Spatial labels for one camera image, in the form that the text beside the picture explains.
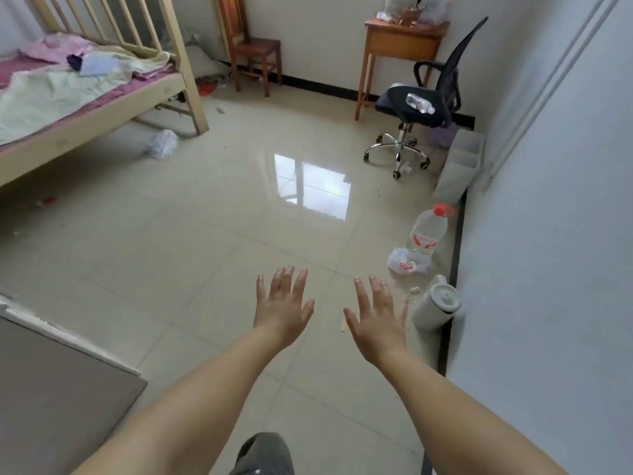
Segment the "person's right hand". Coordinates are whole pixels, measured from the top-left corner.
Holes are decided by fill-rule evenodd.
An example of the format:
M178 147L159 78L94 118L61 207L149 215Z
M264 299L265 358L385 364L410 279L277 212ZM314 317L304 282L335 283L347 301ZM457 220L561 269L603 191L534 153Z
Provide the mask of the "person's right hand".
M384 281L384 306L380 311L372 310L372 292L368 292L363 281L355 277L354 289L358 301L361 323L362 341L355 341L362 356L379 370L383 370L385 361L394 353L407 350L406 331L397 321L397 309L388 284Z

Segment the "person's left forearm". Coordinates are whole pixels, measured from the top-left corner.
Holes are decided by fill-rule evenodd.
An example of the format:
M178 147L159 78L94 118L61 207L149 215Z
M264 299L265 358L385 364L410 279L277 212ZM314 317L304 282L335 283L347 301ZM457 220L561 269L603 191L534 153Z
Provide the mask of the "person's left forearm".
M72 475L209 475L257 378L294 339L258 326L183 376Z

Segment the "person's right forearm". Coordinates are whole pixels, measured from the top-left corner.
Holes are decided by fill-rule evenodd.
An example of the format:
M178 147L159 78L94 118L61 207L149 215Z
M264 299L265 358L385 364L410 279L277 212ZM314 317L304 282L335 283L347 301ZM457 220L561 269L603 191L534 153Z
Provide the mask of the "person's right forearm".
M404 348L370 357L405 406L437 475L568 475L509 423Z

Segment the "white electric kettle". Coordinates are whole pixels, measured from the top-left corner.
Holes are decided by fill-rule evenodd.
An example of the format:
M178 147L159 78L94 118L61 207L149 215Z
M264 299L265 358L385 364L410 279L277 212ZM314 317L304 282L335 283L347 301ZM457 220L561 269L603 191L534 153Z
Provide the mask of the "white electric kettle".
M462 305L457 288L450 285L445 276L436 275L422 297L414 303L411 315L413 326L423 332L439 330L457 314Z

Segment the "white red-printed plastic bag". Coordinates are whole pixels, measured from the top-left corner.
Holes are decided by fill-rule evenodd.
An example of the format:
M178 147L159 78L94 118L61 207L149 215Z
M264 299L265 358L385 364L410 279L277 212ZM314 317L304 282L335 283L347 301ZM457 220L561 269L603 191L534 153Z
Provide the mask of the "white red-printed plastic bag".
M428 274L433 267L433 262L431 255L406 247L397 247L388 256L387 267L398 275Z

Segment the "purple plastic bag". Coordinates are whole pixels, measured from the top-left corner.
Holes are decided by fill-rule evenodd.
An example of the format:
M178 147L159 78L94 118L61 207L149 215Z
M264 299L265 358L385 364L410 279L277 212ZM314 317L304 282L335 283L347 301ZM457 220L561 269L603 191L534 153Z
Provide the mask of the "purple plastic bag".
M453 123L448 127L437 127L429 129L429 140L434 145L443 149L449 149L460 127Z

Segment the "small clear plastic bottle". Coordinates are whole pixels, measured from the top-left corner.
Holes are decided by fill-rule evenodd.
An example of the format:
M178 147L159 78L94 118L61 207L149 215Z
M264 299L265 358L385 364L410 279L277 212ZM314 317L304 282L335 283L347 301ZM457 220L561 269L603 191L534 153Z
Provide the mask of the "small clear plastic bottle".
M434 105L430 101L424 99L418 94L409 93L406 96L406 103L411 109L419 112L420 114L432 115L436 111Z

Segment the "black mesh office chair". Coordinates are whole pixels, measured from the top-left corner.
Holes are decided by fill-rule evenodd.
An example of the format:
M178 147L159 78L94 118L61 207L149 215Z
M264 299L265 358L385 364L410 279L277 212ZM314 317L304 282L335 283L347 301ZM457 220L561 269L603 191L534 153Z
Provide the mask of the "black mesh office chair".
M416 147L417 140L410 143L406 140L407 133L413 125L426 128L448 127L453 124L453 115L462 106L460 89L458 86L458 64L464 51L475 34L487 23L489 17L484 17L471 32L457 45L447 62L418 61L414 64L413 72L416 85L395 83L386 90L376 101L375 109L400 120L399 135L393 137L388 133L378 135L376 143L363 153L363 161L370 162L370 151L378 148L392 148L395 152L395 167L392 172L394 180L399 180L404 172L402 153L411 151L421 159L420 169L427 170L431 164L429 157ZM434 89L427 88L420 77L420 69L427 67L439 72L439 78ZM420 114L411 109L406 103L409 93L418 94L430 101L436 111L434 114Z

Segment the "brown panel with white edge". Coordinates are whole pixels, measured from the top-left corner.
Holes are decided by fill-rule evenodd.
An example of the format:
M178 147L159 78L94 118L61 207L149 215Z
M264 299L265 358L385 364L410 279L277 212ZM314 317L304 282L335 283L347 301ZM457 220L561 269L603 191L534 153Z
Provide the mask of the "brown panel with white edge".
M0 291L0 475L68 475L146 386L138 369Z

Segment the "brown wooden chair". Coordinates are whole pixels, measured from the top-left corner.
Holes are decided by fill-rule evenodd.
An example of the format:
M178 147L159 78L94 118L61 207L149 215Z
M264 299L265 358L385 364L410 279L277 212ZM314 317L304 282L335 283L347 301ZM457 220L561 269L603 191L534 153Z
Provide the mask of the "brown wooden chair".
M244 0L217 0L217 3L235 90L241 91L241 75L244 75L261 81L265 97L269 98L271 73L283 85L281 41L251 36Z

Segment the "orange wooden desk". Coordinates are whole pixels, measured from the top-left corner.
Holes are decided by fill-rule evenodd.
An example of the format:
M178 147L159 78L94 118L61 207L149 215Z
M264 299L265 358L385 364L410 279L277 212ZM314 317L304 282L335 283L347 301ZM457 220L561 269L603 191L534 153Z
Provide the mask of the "orange wooden desk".
M435 26L388 23L373 17L365 22L366 37L355 105L354 120L360 119L361 108L372 105L370 91L379 57L403 61L434 61L450 21Z

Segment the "light blue cloth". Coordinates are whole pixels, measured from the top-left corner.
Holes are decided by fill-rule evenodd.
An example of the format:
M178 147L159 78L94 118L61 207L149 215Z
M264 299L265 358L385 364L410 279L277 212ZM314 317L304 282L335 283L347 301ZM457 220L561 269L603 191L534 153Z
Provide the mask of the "light blue cloth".
M112 52L89 52L82 57L80 77L103 77L120 71L120 60Z

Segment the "clear plastic bags pile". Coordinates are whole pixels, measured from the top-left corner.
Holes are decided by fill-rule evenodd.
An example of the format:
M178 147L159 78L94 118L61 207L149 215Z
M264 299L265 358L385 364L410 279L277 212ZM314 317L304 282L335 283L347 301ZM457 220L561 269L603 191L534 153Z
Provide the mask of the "clear plastic bags pile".
M449 20L453 0L386 0L378 20L400 26L439 26Z

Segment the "pink bed sheet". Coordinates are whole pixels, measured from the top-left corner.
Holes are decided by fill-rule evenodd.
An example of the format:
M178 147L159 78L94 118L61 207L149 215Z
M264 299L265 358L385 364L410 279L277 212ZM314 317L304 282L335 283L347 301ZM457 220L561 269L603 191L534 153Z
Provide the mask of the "pink bed sheet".
M106 47L111 47L111 46L102 46L102 45L97 44L94 50L105 49ZM32 70L36 70L36 69L43 68L46 66L51 66L51 65L58 65L58 64L50 64L50 63L36 61L26 56L22 56L18 52L15 55L10 56L10 57L0 57L0 93L2 93L2 91L9 86L11 77L14 73L21 72L21 71L32 71ZM67 63L63 63L59 65L68 66ZM0 153L9 150L12 146L16 144L25 142L26 140L32 138L33 136L36 136L37 134L46 132L48 130L51 130L54 127L60 126L62 123L65 123L66 121L70 119L80 117L84 115L85 113L94 111L102 106L112 103L119 98L132 94L134 92L137 92L141 88L152 85L153 83L158 82L158 80L168 77L172 74L175 74L176 72L177 70L175 69L175 65L170 60L168 65L161 70L158 70L146 75L134 74L132 80L129 83L116 88L115 90L109 92L106 95L103 95L102 97L99 97L98 99L86 105L81 110L73 113L72 115L64 119L61 119L48 127L43 128L39 132L36 132L35 134L30 135L29 137L25 137L19 141L0 146Z

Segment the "white wall conduit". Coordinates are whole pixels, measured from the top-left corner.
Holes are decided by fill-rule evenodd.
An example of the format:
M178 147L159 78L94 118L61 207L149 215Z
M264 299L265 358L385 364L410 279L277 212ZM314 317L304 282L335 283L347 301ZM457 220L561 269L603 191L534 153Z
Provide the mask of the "white wall conduit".
M488 191L501 167L526 135L619 0L546 0L547 11L526 32L513 60L513 80L486 129L485 154L473 190Z

